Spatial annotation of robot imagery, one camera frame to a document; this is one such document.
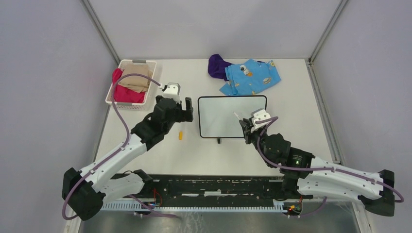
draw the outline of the tabletop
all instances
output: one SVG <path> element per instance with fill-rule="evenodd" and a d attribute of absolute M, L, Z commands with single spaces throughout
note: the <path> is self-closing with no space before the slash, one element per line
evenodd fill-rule
<path fill-rule="evenodd" d="M 228 59 L 240 64 L 246 59 Z M 304 59 L 274 59 L 281 77 L 275 86 L 259 93 L 268 99 L 267 112 L 279 119 L 268 129 L 268 134 L 281 133 L 292 147 L 313 153 L 332 162 L 315 95 Z M 278 169 L 266 166 L 252 145 L 242 138 L 216 139 L 199 135 L 197 99 L 200 96 L 221 96 L 223 80 L 207 73 L 207 59 L 157 60 L 160 82 L 179 83 L 180 97 L 192 98 L 193 122 L 175 123 L 164 140 L 126 165 L 120 172 L 143 169 L 152 174 L 277 176 Z M 119 110 L 129 129 L 150 112 Z M 96 160 L 103 157 L 126 137 L 125 129 L 110 107 L 98 147 Z"/>

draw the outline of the robotic arm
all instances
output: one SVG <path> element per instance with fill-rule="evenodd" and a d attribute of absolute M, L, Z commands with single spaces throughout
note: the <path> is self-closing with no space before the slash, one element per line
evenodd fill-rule
<path fill-rule="evenodd" d="M 156 97 L 153 112 L 131 130 L 126 145 L 123 141 L 100 160 L 79 171 L 70 168 L 65 172 L 62 197 L 66 200 L 74 189 L 68 205 L 82 220 L 93 217 L 105 203 L 139 193 L 148 177 L 143 171 L 116 180 L 111 178 L 130 161 L 162 141 L 174 123 L 193 121 L 191 98 L 185 99 L 186 110 L 182 109 L 180 85 L 169 83 L 163 91 L 163 96 Z"/>
<path fill-rule="evenodd" d="M 279 133 L 267 135 L 266 129 L 277 118 L 271 118 L 265 110 L 257 110 L 251 115 L 249 119 L 239 119 L 246 144 L 255 146 L 267 166 L 280 168 L 280 173 L 284 174 L 282 191 L 285 194 L 363 203 L 367 211 L 382 216 L 393 216 L 395 202 L 403 201 L 401 196 L 401 200 L 395 200 L 393 195 L 393 172 L 370 173 L 331 164 L 291 147 Z"/>

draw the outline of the folded cloth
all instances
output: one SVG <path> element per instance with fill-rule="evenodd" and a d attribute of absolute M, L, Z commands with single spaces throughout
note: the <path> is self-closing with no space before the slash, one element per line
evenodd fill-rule
<path fill-rule="evenodd" d="M 147 65 L 135 65 L 135 64 L 128 64 L 124 67 L 123 75 L 126 74 L 143 74 L 148 76 L 149 78 L 152 77 L 153 73 L 149 70 Z M 141 77 L 141 76 L 130 76 L 124 78 L 119 82 L 119 85 L 129 88 L 130 90 L 136 91 L 138 93 L 147 91 L 149 87 L 150 81 Z"/>
<path fill-rule="evenodd" d="M 228 79 L 226 78 L 226 72 L 224 69 L 230 66 L 231 64 L 232 63 L 230 62 L 225 62 L 220 55 L 214 54 L 210 56 L 209 58 L 209 65 L 207 66 L 207 72 L 213 78 L 223 79 L 225 81 L 228 81 Z"/>
<path fill-rule="evenodd" d="M 112 84 L 115 84 L 117 80 L 122 76 L 122 70 L 117 68 L 112 74 Z M 114 99 L 117 102 L 127 102 L 127 103 L 143 103 L 145 92 L 137 93 L 136 91 L 130 90 L 124 86 L 117 85 L 114 90 Z"/>
<path fill-rule="evenodd" d="M 225 68 L 229 80 L 220 91 L 227 96 L 249 96 L 260 93 L 280 82 L 273 61 L 267 63 L 249 59 L 244 64 Z"/>

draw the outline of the white laundry basket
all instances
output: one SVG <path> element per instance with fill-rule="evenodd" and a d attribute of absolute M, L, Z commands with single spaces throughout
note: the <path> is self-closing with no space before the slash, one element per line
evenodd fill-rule
<path fill-rule="evenodd" d="M 153 73 L 152 79 L 159 81 L 160 75 L 157 75 L 156 73 L 156 65 L 157 65 L 156 61 L 125 59 L 125 60 L 120 61 L 118 68 L 121 70 L 124 70 L 124 68 L 128 64 L 134 64 L 136 66 L 147 65 L 149 67 L 149 70 Z M 113 84 L 110 85 L 109 91 L 107 92 L 107 96 L 106 96 L 106 103 L 108 103 L 109 105 L 112 105 L 112 88 L 113 88 Z M 153 101 L 156 95 L 156 90 L 157 90 L 157 85 L 154 84 L 153 82 L 150 82 L 149 88 L 146 94 L 144 95 L 143 103 L 126 103 L 126 102 L 116 102 L 115 101 L 115 105 L 118 109 L 147 111 L 153 104 Z"/>

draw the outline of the brown cloth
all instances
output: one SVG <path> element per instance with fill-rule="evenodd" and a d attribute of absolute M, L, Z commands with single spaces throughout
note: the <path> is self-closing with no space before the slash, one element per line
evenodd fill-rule
<path fill-rule="evenodd" d="M 134 64 L 126 65 L 121 75 L 124 76 L 126 74 L 132 74 L 132 73 L 143 74 L 143 75 L 148 76 L 149 78 L 151 78 L 153 75 L 153 73 L 149 70 L 149 67 L 147 65 L 134 65 Z M 119 85 L 129 88 L 130 90 L 136 91 L 137 93 L 140 93 L 140 92 L 146 92 L 148 90 L 149 83 L 150 83 L 149 80 L 141 76 L 130 76 L 130 77 L 122 79 L 119 82 Z"/>

